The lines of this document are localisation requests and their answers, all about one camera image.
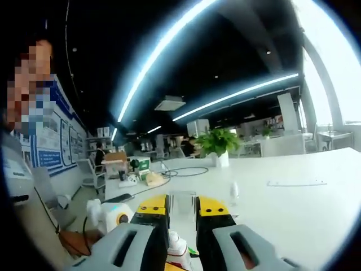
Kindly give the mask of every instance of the black ceiling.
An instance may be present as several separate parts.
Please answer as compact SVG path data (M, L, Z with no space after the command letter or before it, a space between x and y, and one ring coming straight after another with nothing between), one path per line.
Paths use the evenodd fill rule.
M218 0L161 53L118 126L122 105L150 53L177 19L199 1L131 1L125 5L122 1L71 0L48 7L55 71L90 131L112 125L124 132L144 133L161 125L161 132L179 132L186 122L249 97L236 97L172 122L184 112L269 78L302 73L302 35L288 0ZM301 77L260 91L298 86ZM184 96L187 104L175 112L154 111L165 95ZM257 117L277 115L279 110L272 109L278 105L275 97L204 117L217 123L221 116L232 120L225 125L236 125L250 112Z

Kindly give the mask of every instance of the window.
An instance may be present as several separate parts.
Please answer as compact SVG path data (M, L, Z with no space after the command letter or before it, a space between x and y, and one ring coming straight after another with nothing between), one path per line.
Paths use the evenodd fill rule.
M305 117L305 110L303 109L302 101L300 100L300 105L298 106L298 114L300 115L301 128L303 132L307 131L307 122Z
M305 48L303 48L303 72L314 104L317 124L319 126L332 124L332 116L325 88Z
M335 21L312 0L292 0L292 3L300 26L331 78L344 123L361 122L361 66L347 40L351 36L342 33Z

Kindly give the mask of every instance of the white pot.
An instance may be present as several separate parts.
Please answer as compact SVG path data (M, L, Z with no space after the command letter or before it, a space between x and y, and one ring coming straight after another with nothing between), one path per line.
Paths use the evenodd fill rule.
M228 151L226 151L220 157L218 157L216 153L212 153L211 157L212 157L213 166L217 168L225 168L230 165L230 160L228 158Z

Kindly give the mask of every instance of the potted plant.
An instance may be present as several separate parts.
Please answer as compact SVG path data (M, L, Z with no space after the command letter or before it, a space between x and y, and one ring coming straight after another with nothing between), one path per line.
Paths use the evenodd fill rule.
M266 126L263 131L262 131L262 135L266 138L266 139L270 139L270 134L272 132L272 129L269 126Z
M200 135L197 143L201 145L202 152L212 157L216 167L229 166L228 151L237 150L240 146L237 135L228 129L210 130Z

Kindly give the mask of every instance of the fluorescent light strip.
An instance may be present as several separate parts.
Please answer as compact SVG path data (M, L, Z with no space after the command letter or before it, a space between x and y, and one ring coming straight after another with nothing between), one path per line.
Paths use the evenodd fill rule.
M114 131L113 131L113 135L112 135L112 141L114 140L114 137L115 137L115 135L116 135L117 131L118 131L118 129L117 129L117 128L115 128L115 129L114 129Z
M149 130L149 131L147 132L147 134L150 134L150 133L154 132L155 130L160 129L161 127L162 127L162 126L155 127L154 129Z
M149 71L153 63L156 61L158 56L164 50L164 48L169 44L169 42L178 34L178 32L191 20L193 20L199 13L204 11L208 6L214 3L216 0L203 0L200 3L196 4L192 9L190 9L183 17L177 21L171 29L167 32L167 34L160 40L154 51L152 52L151 56L148 58L146 64L144 65L141 72L138 74L137 79L134 82L133 87L130 89L128 97L123 105L123 108L120 112L118 122L122 121L125 111L128 108L128 105L134 96L134 93L138 89L140 83L144 79L146 73Z
M207 103L207 104L205 104L205 105L203 105L203 106L201 106L201 107L198 107L198 108L196 108L196 109L193 109L193 110L191 110L190 112L187 112L187 113L185 113L185 114L180 115L179 117L176 117L175 119L173 119L173 121L180 120L180 119L182 119L182 118L184 118L184 117L186 117L186 116L189 116L190 114L193 114L193 113L195 113L195 112L197 112L197 111L200 111L200 110L202 110L202 109L205 109L205 108L207 108L207 107L209 107L209 106L212 106L212 105L214 105L214 104L223 102L224 100L228 100L228 99L233 98L233 97L236 97L236 96L238 96L238 95L247 93L247 92L249 92L249 91L251 91L251 90L259 89L259 88L261 88L261 87L263 87L263 86L268 86L268 85L271 85L271 84L274 84L274 83L277 83L277 82L281 82L281 81L284 81L284 80L287 80L287 79L290 79L290 78L294 78L294 77L297 77L297 76L298 76L298 73L295 73L295 74L293 74L293 75L288 75L288 76L284 76L284 77L281 77L281 78L277 78L277 79L274 79L274 80L271 80L271 81L268 81L268 82L265 82L265 83L262 83L262 84L259 84L259 85L256 85L256 86L251 86L250 88L247 88L247 89L238 91L238 92L233 93L233 94L231 94L231 95L225 96L225 97L223 97L223 98L221 98L221 99L214 100L213 102Z

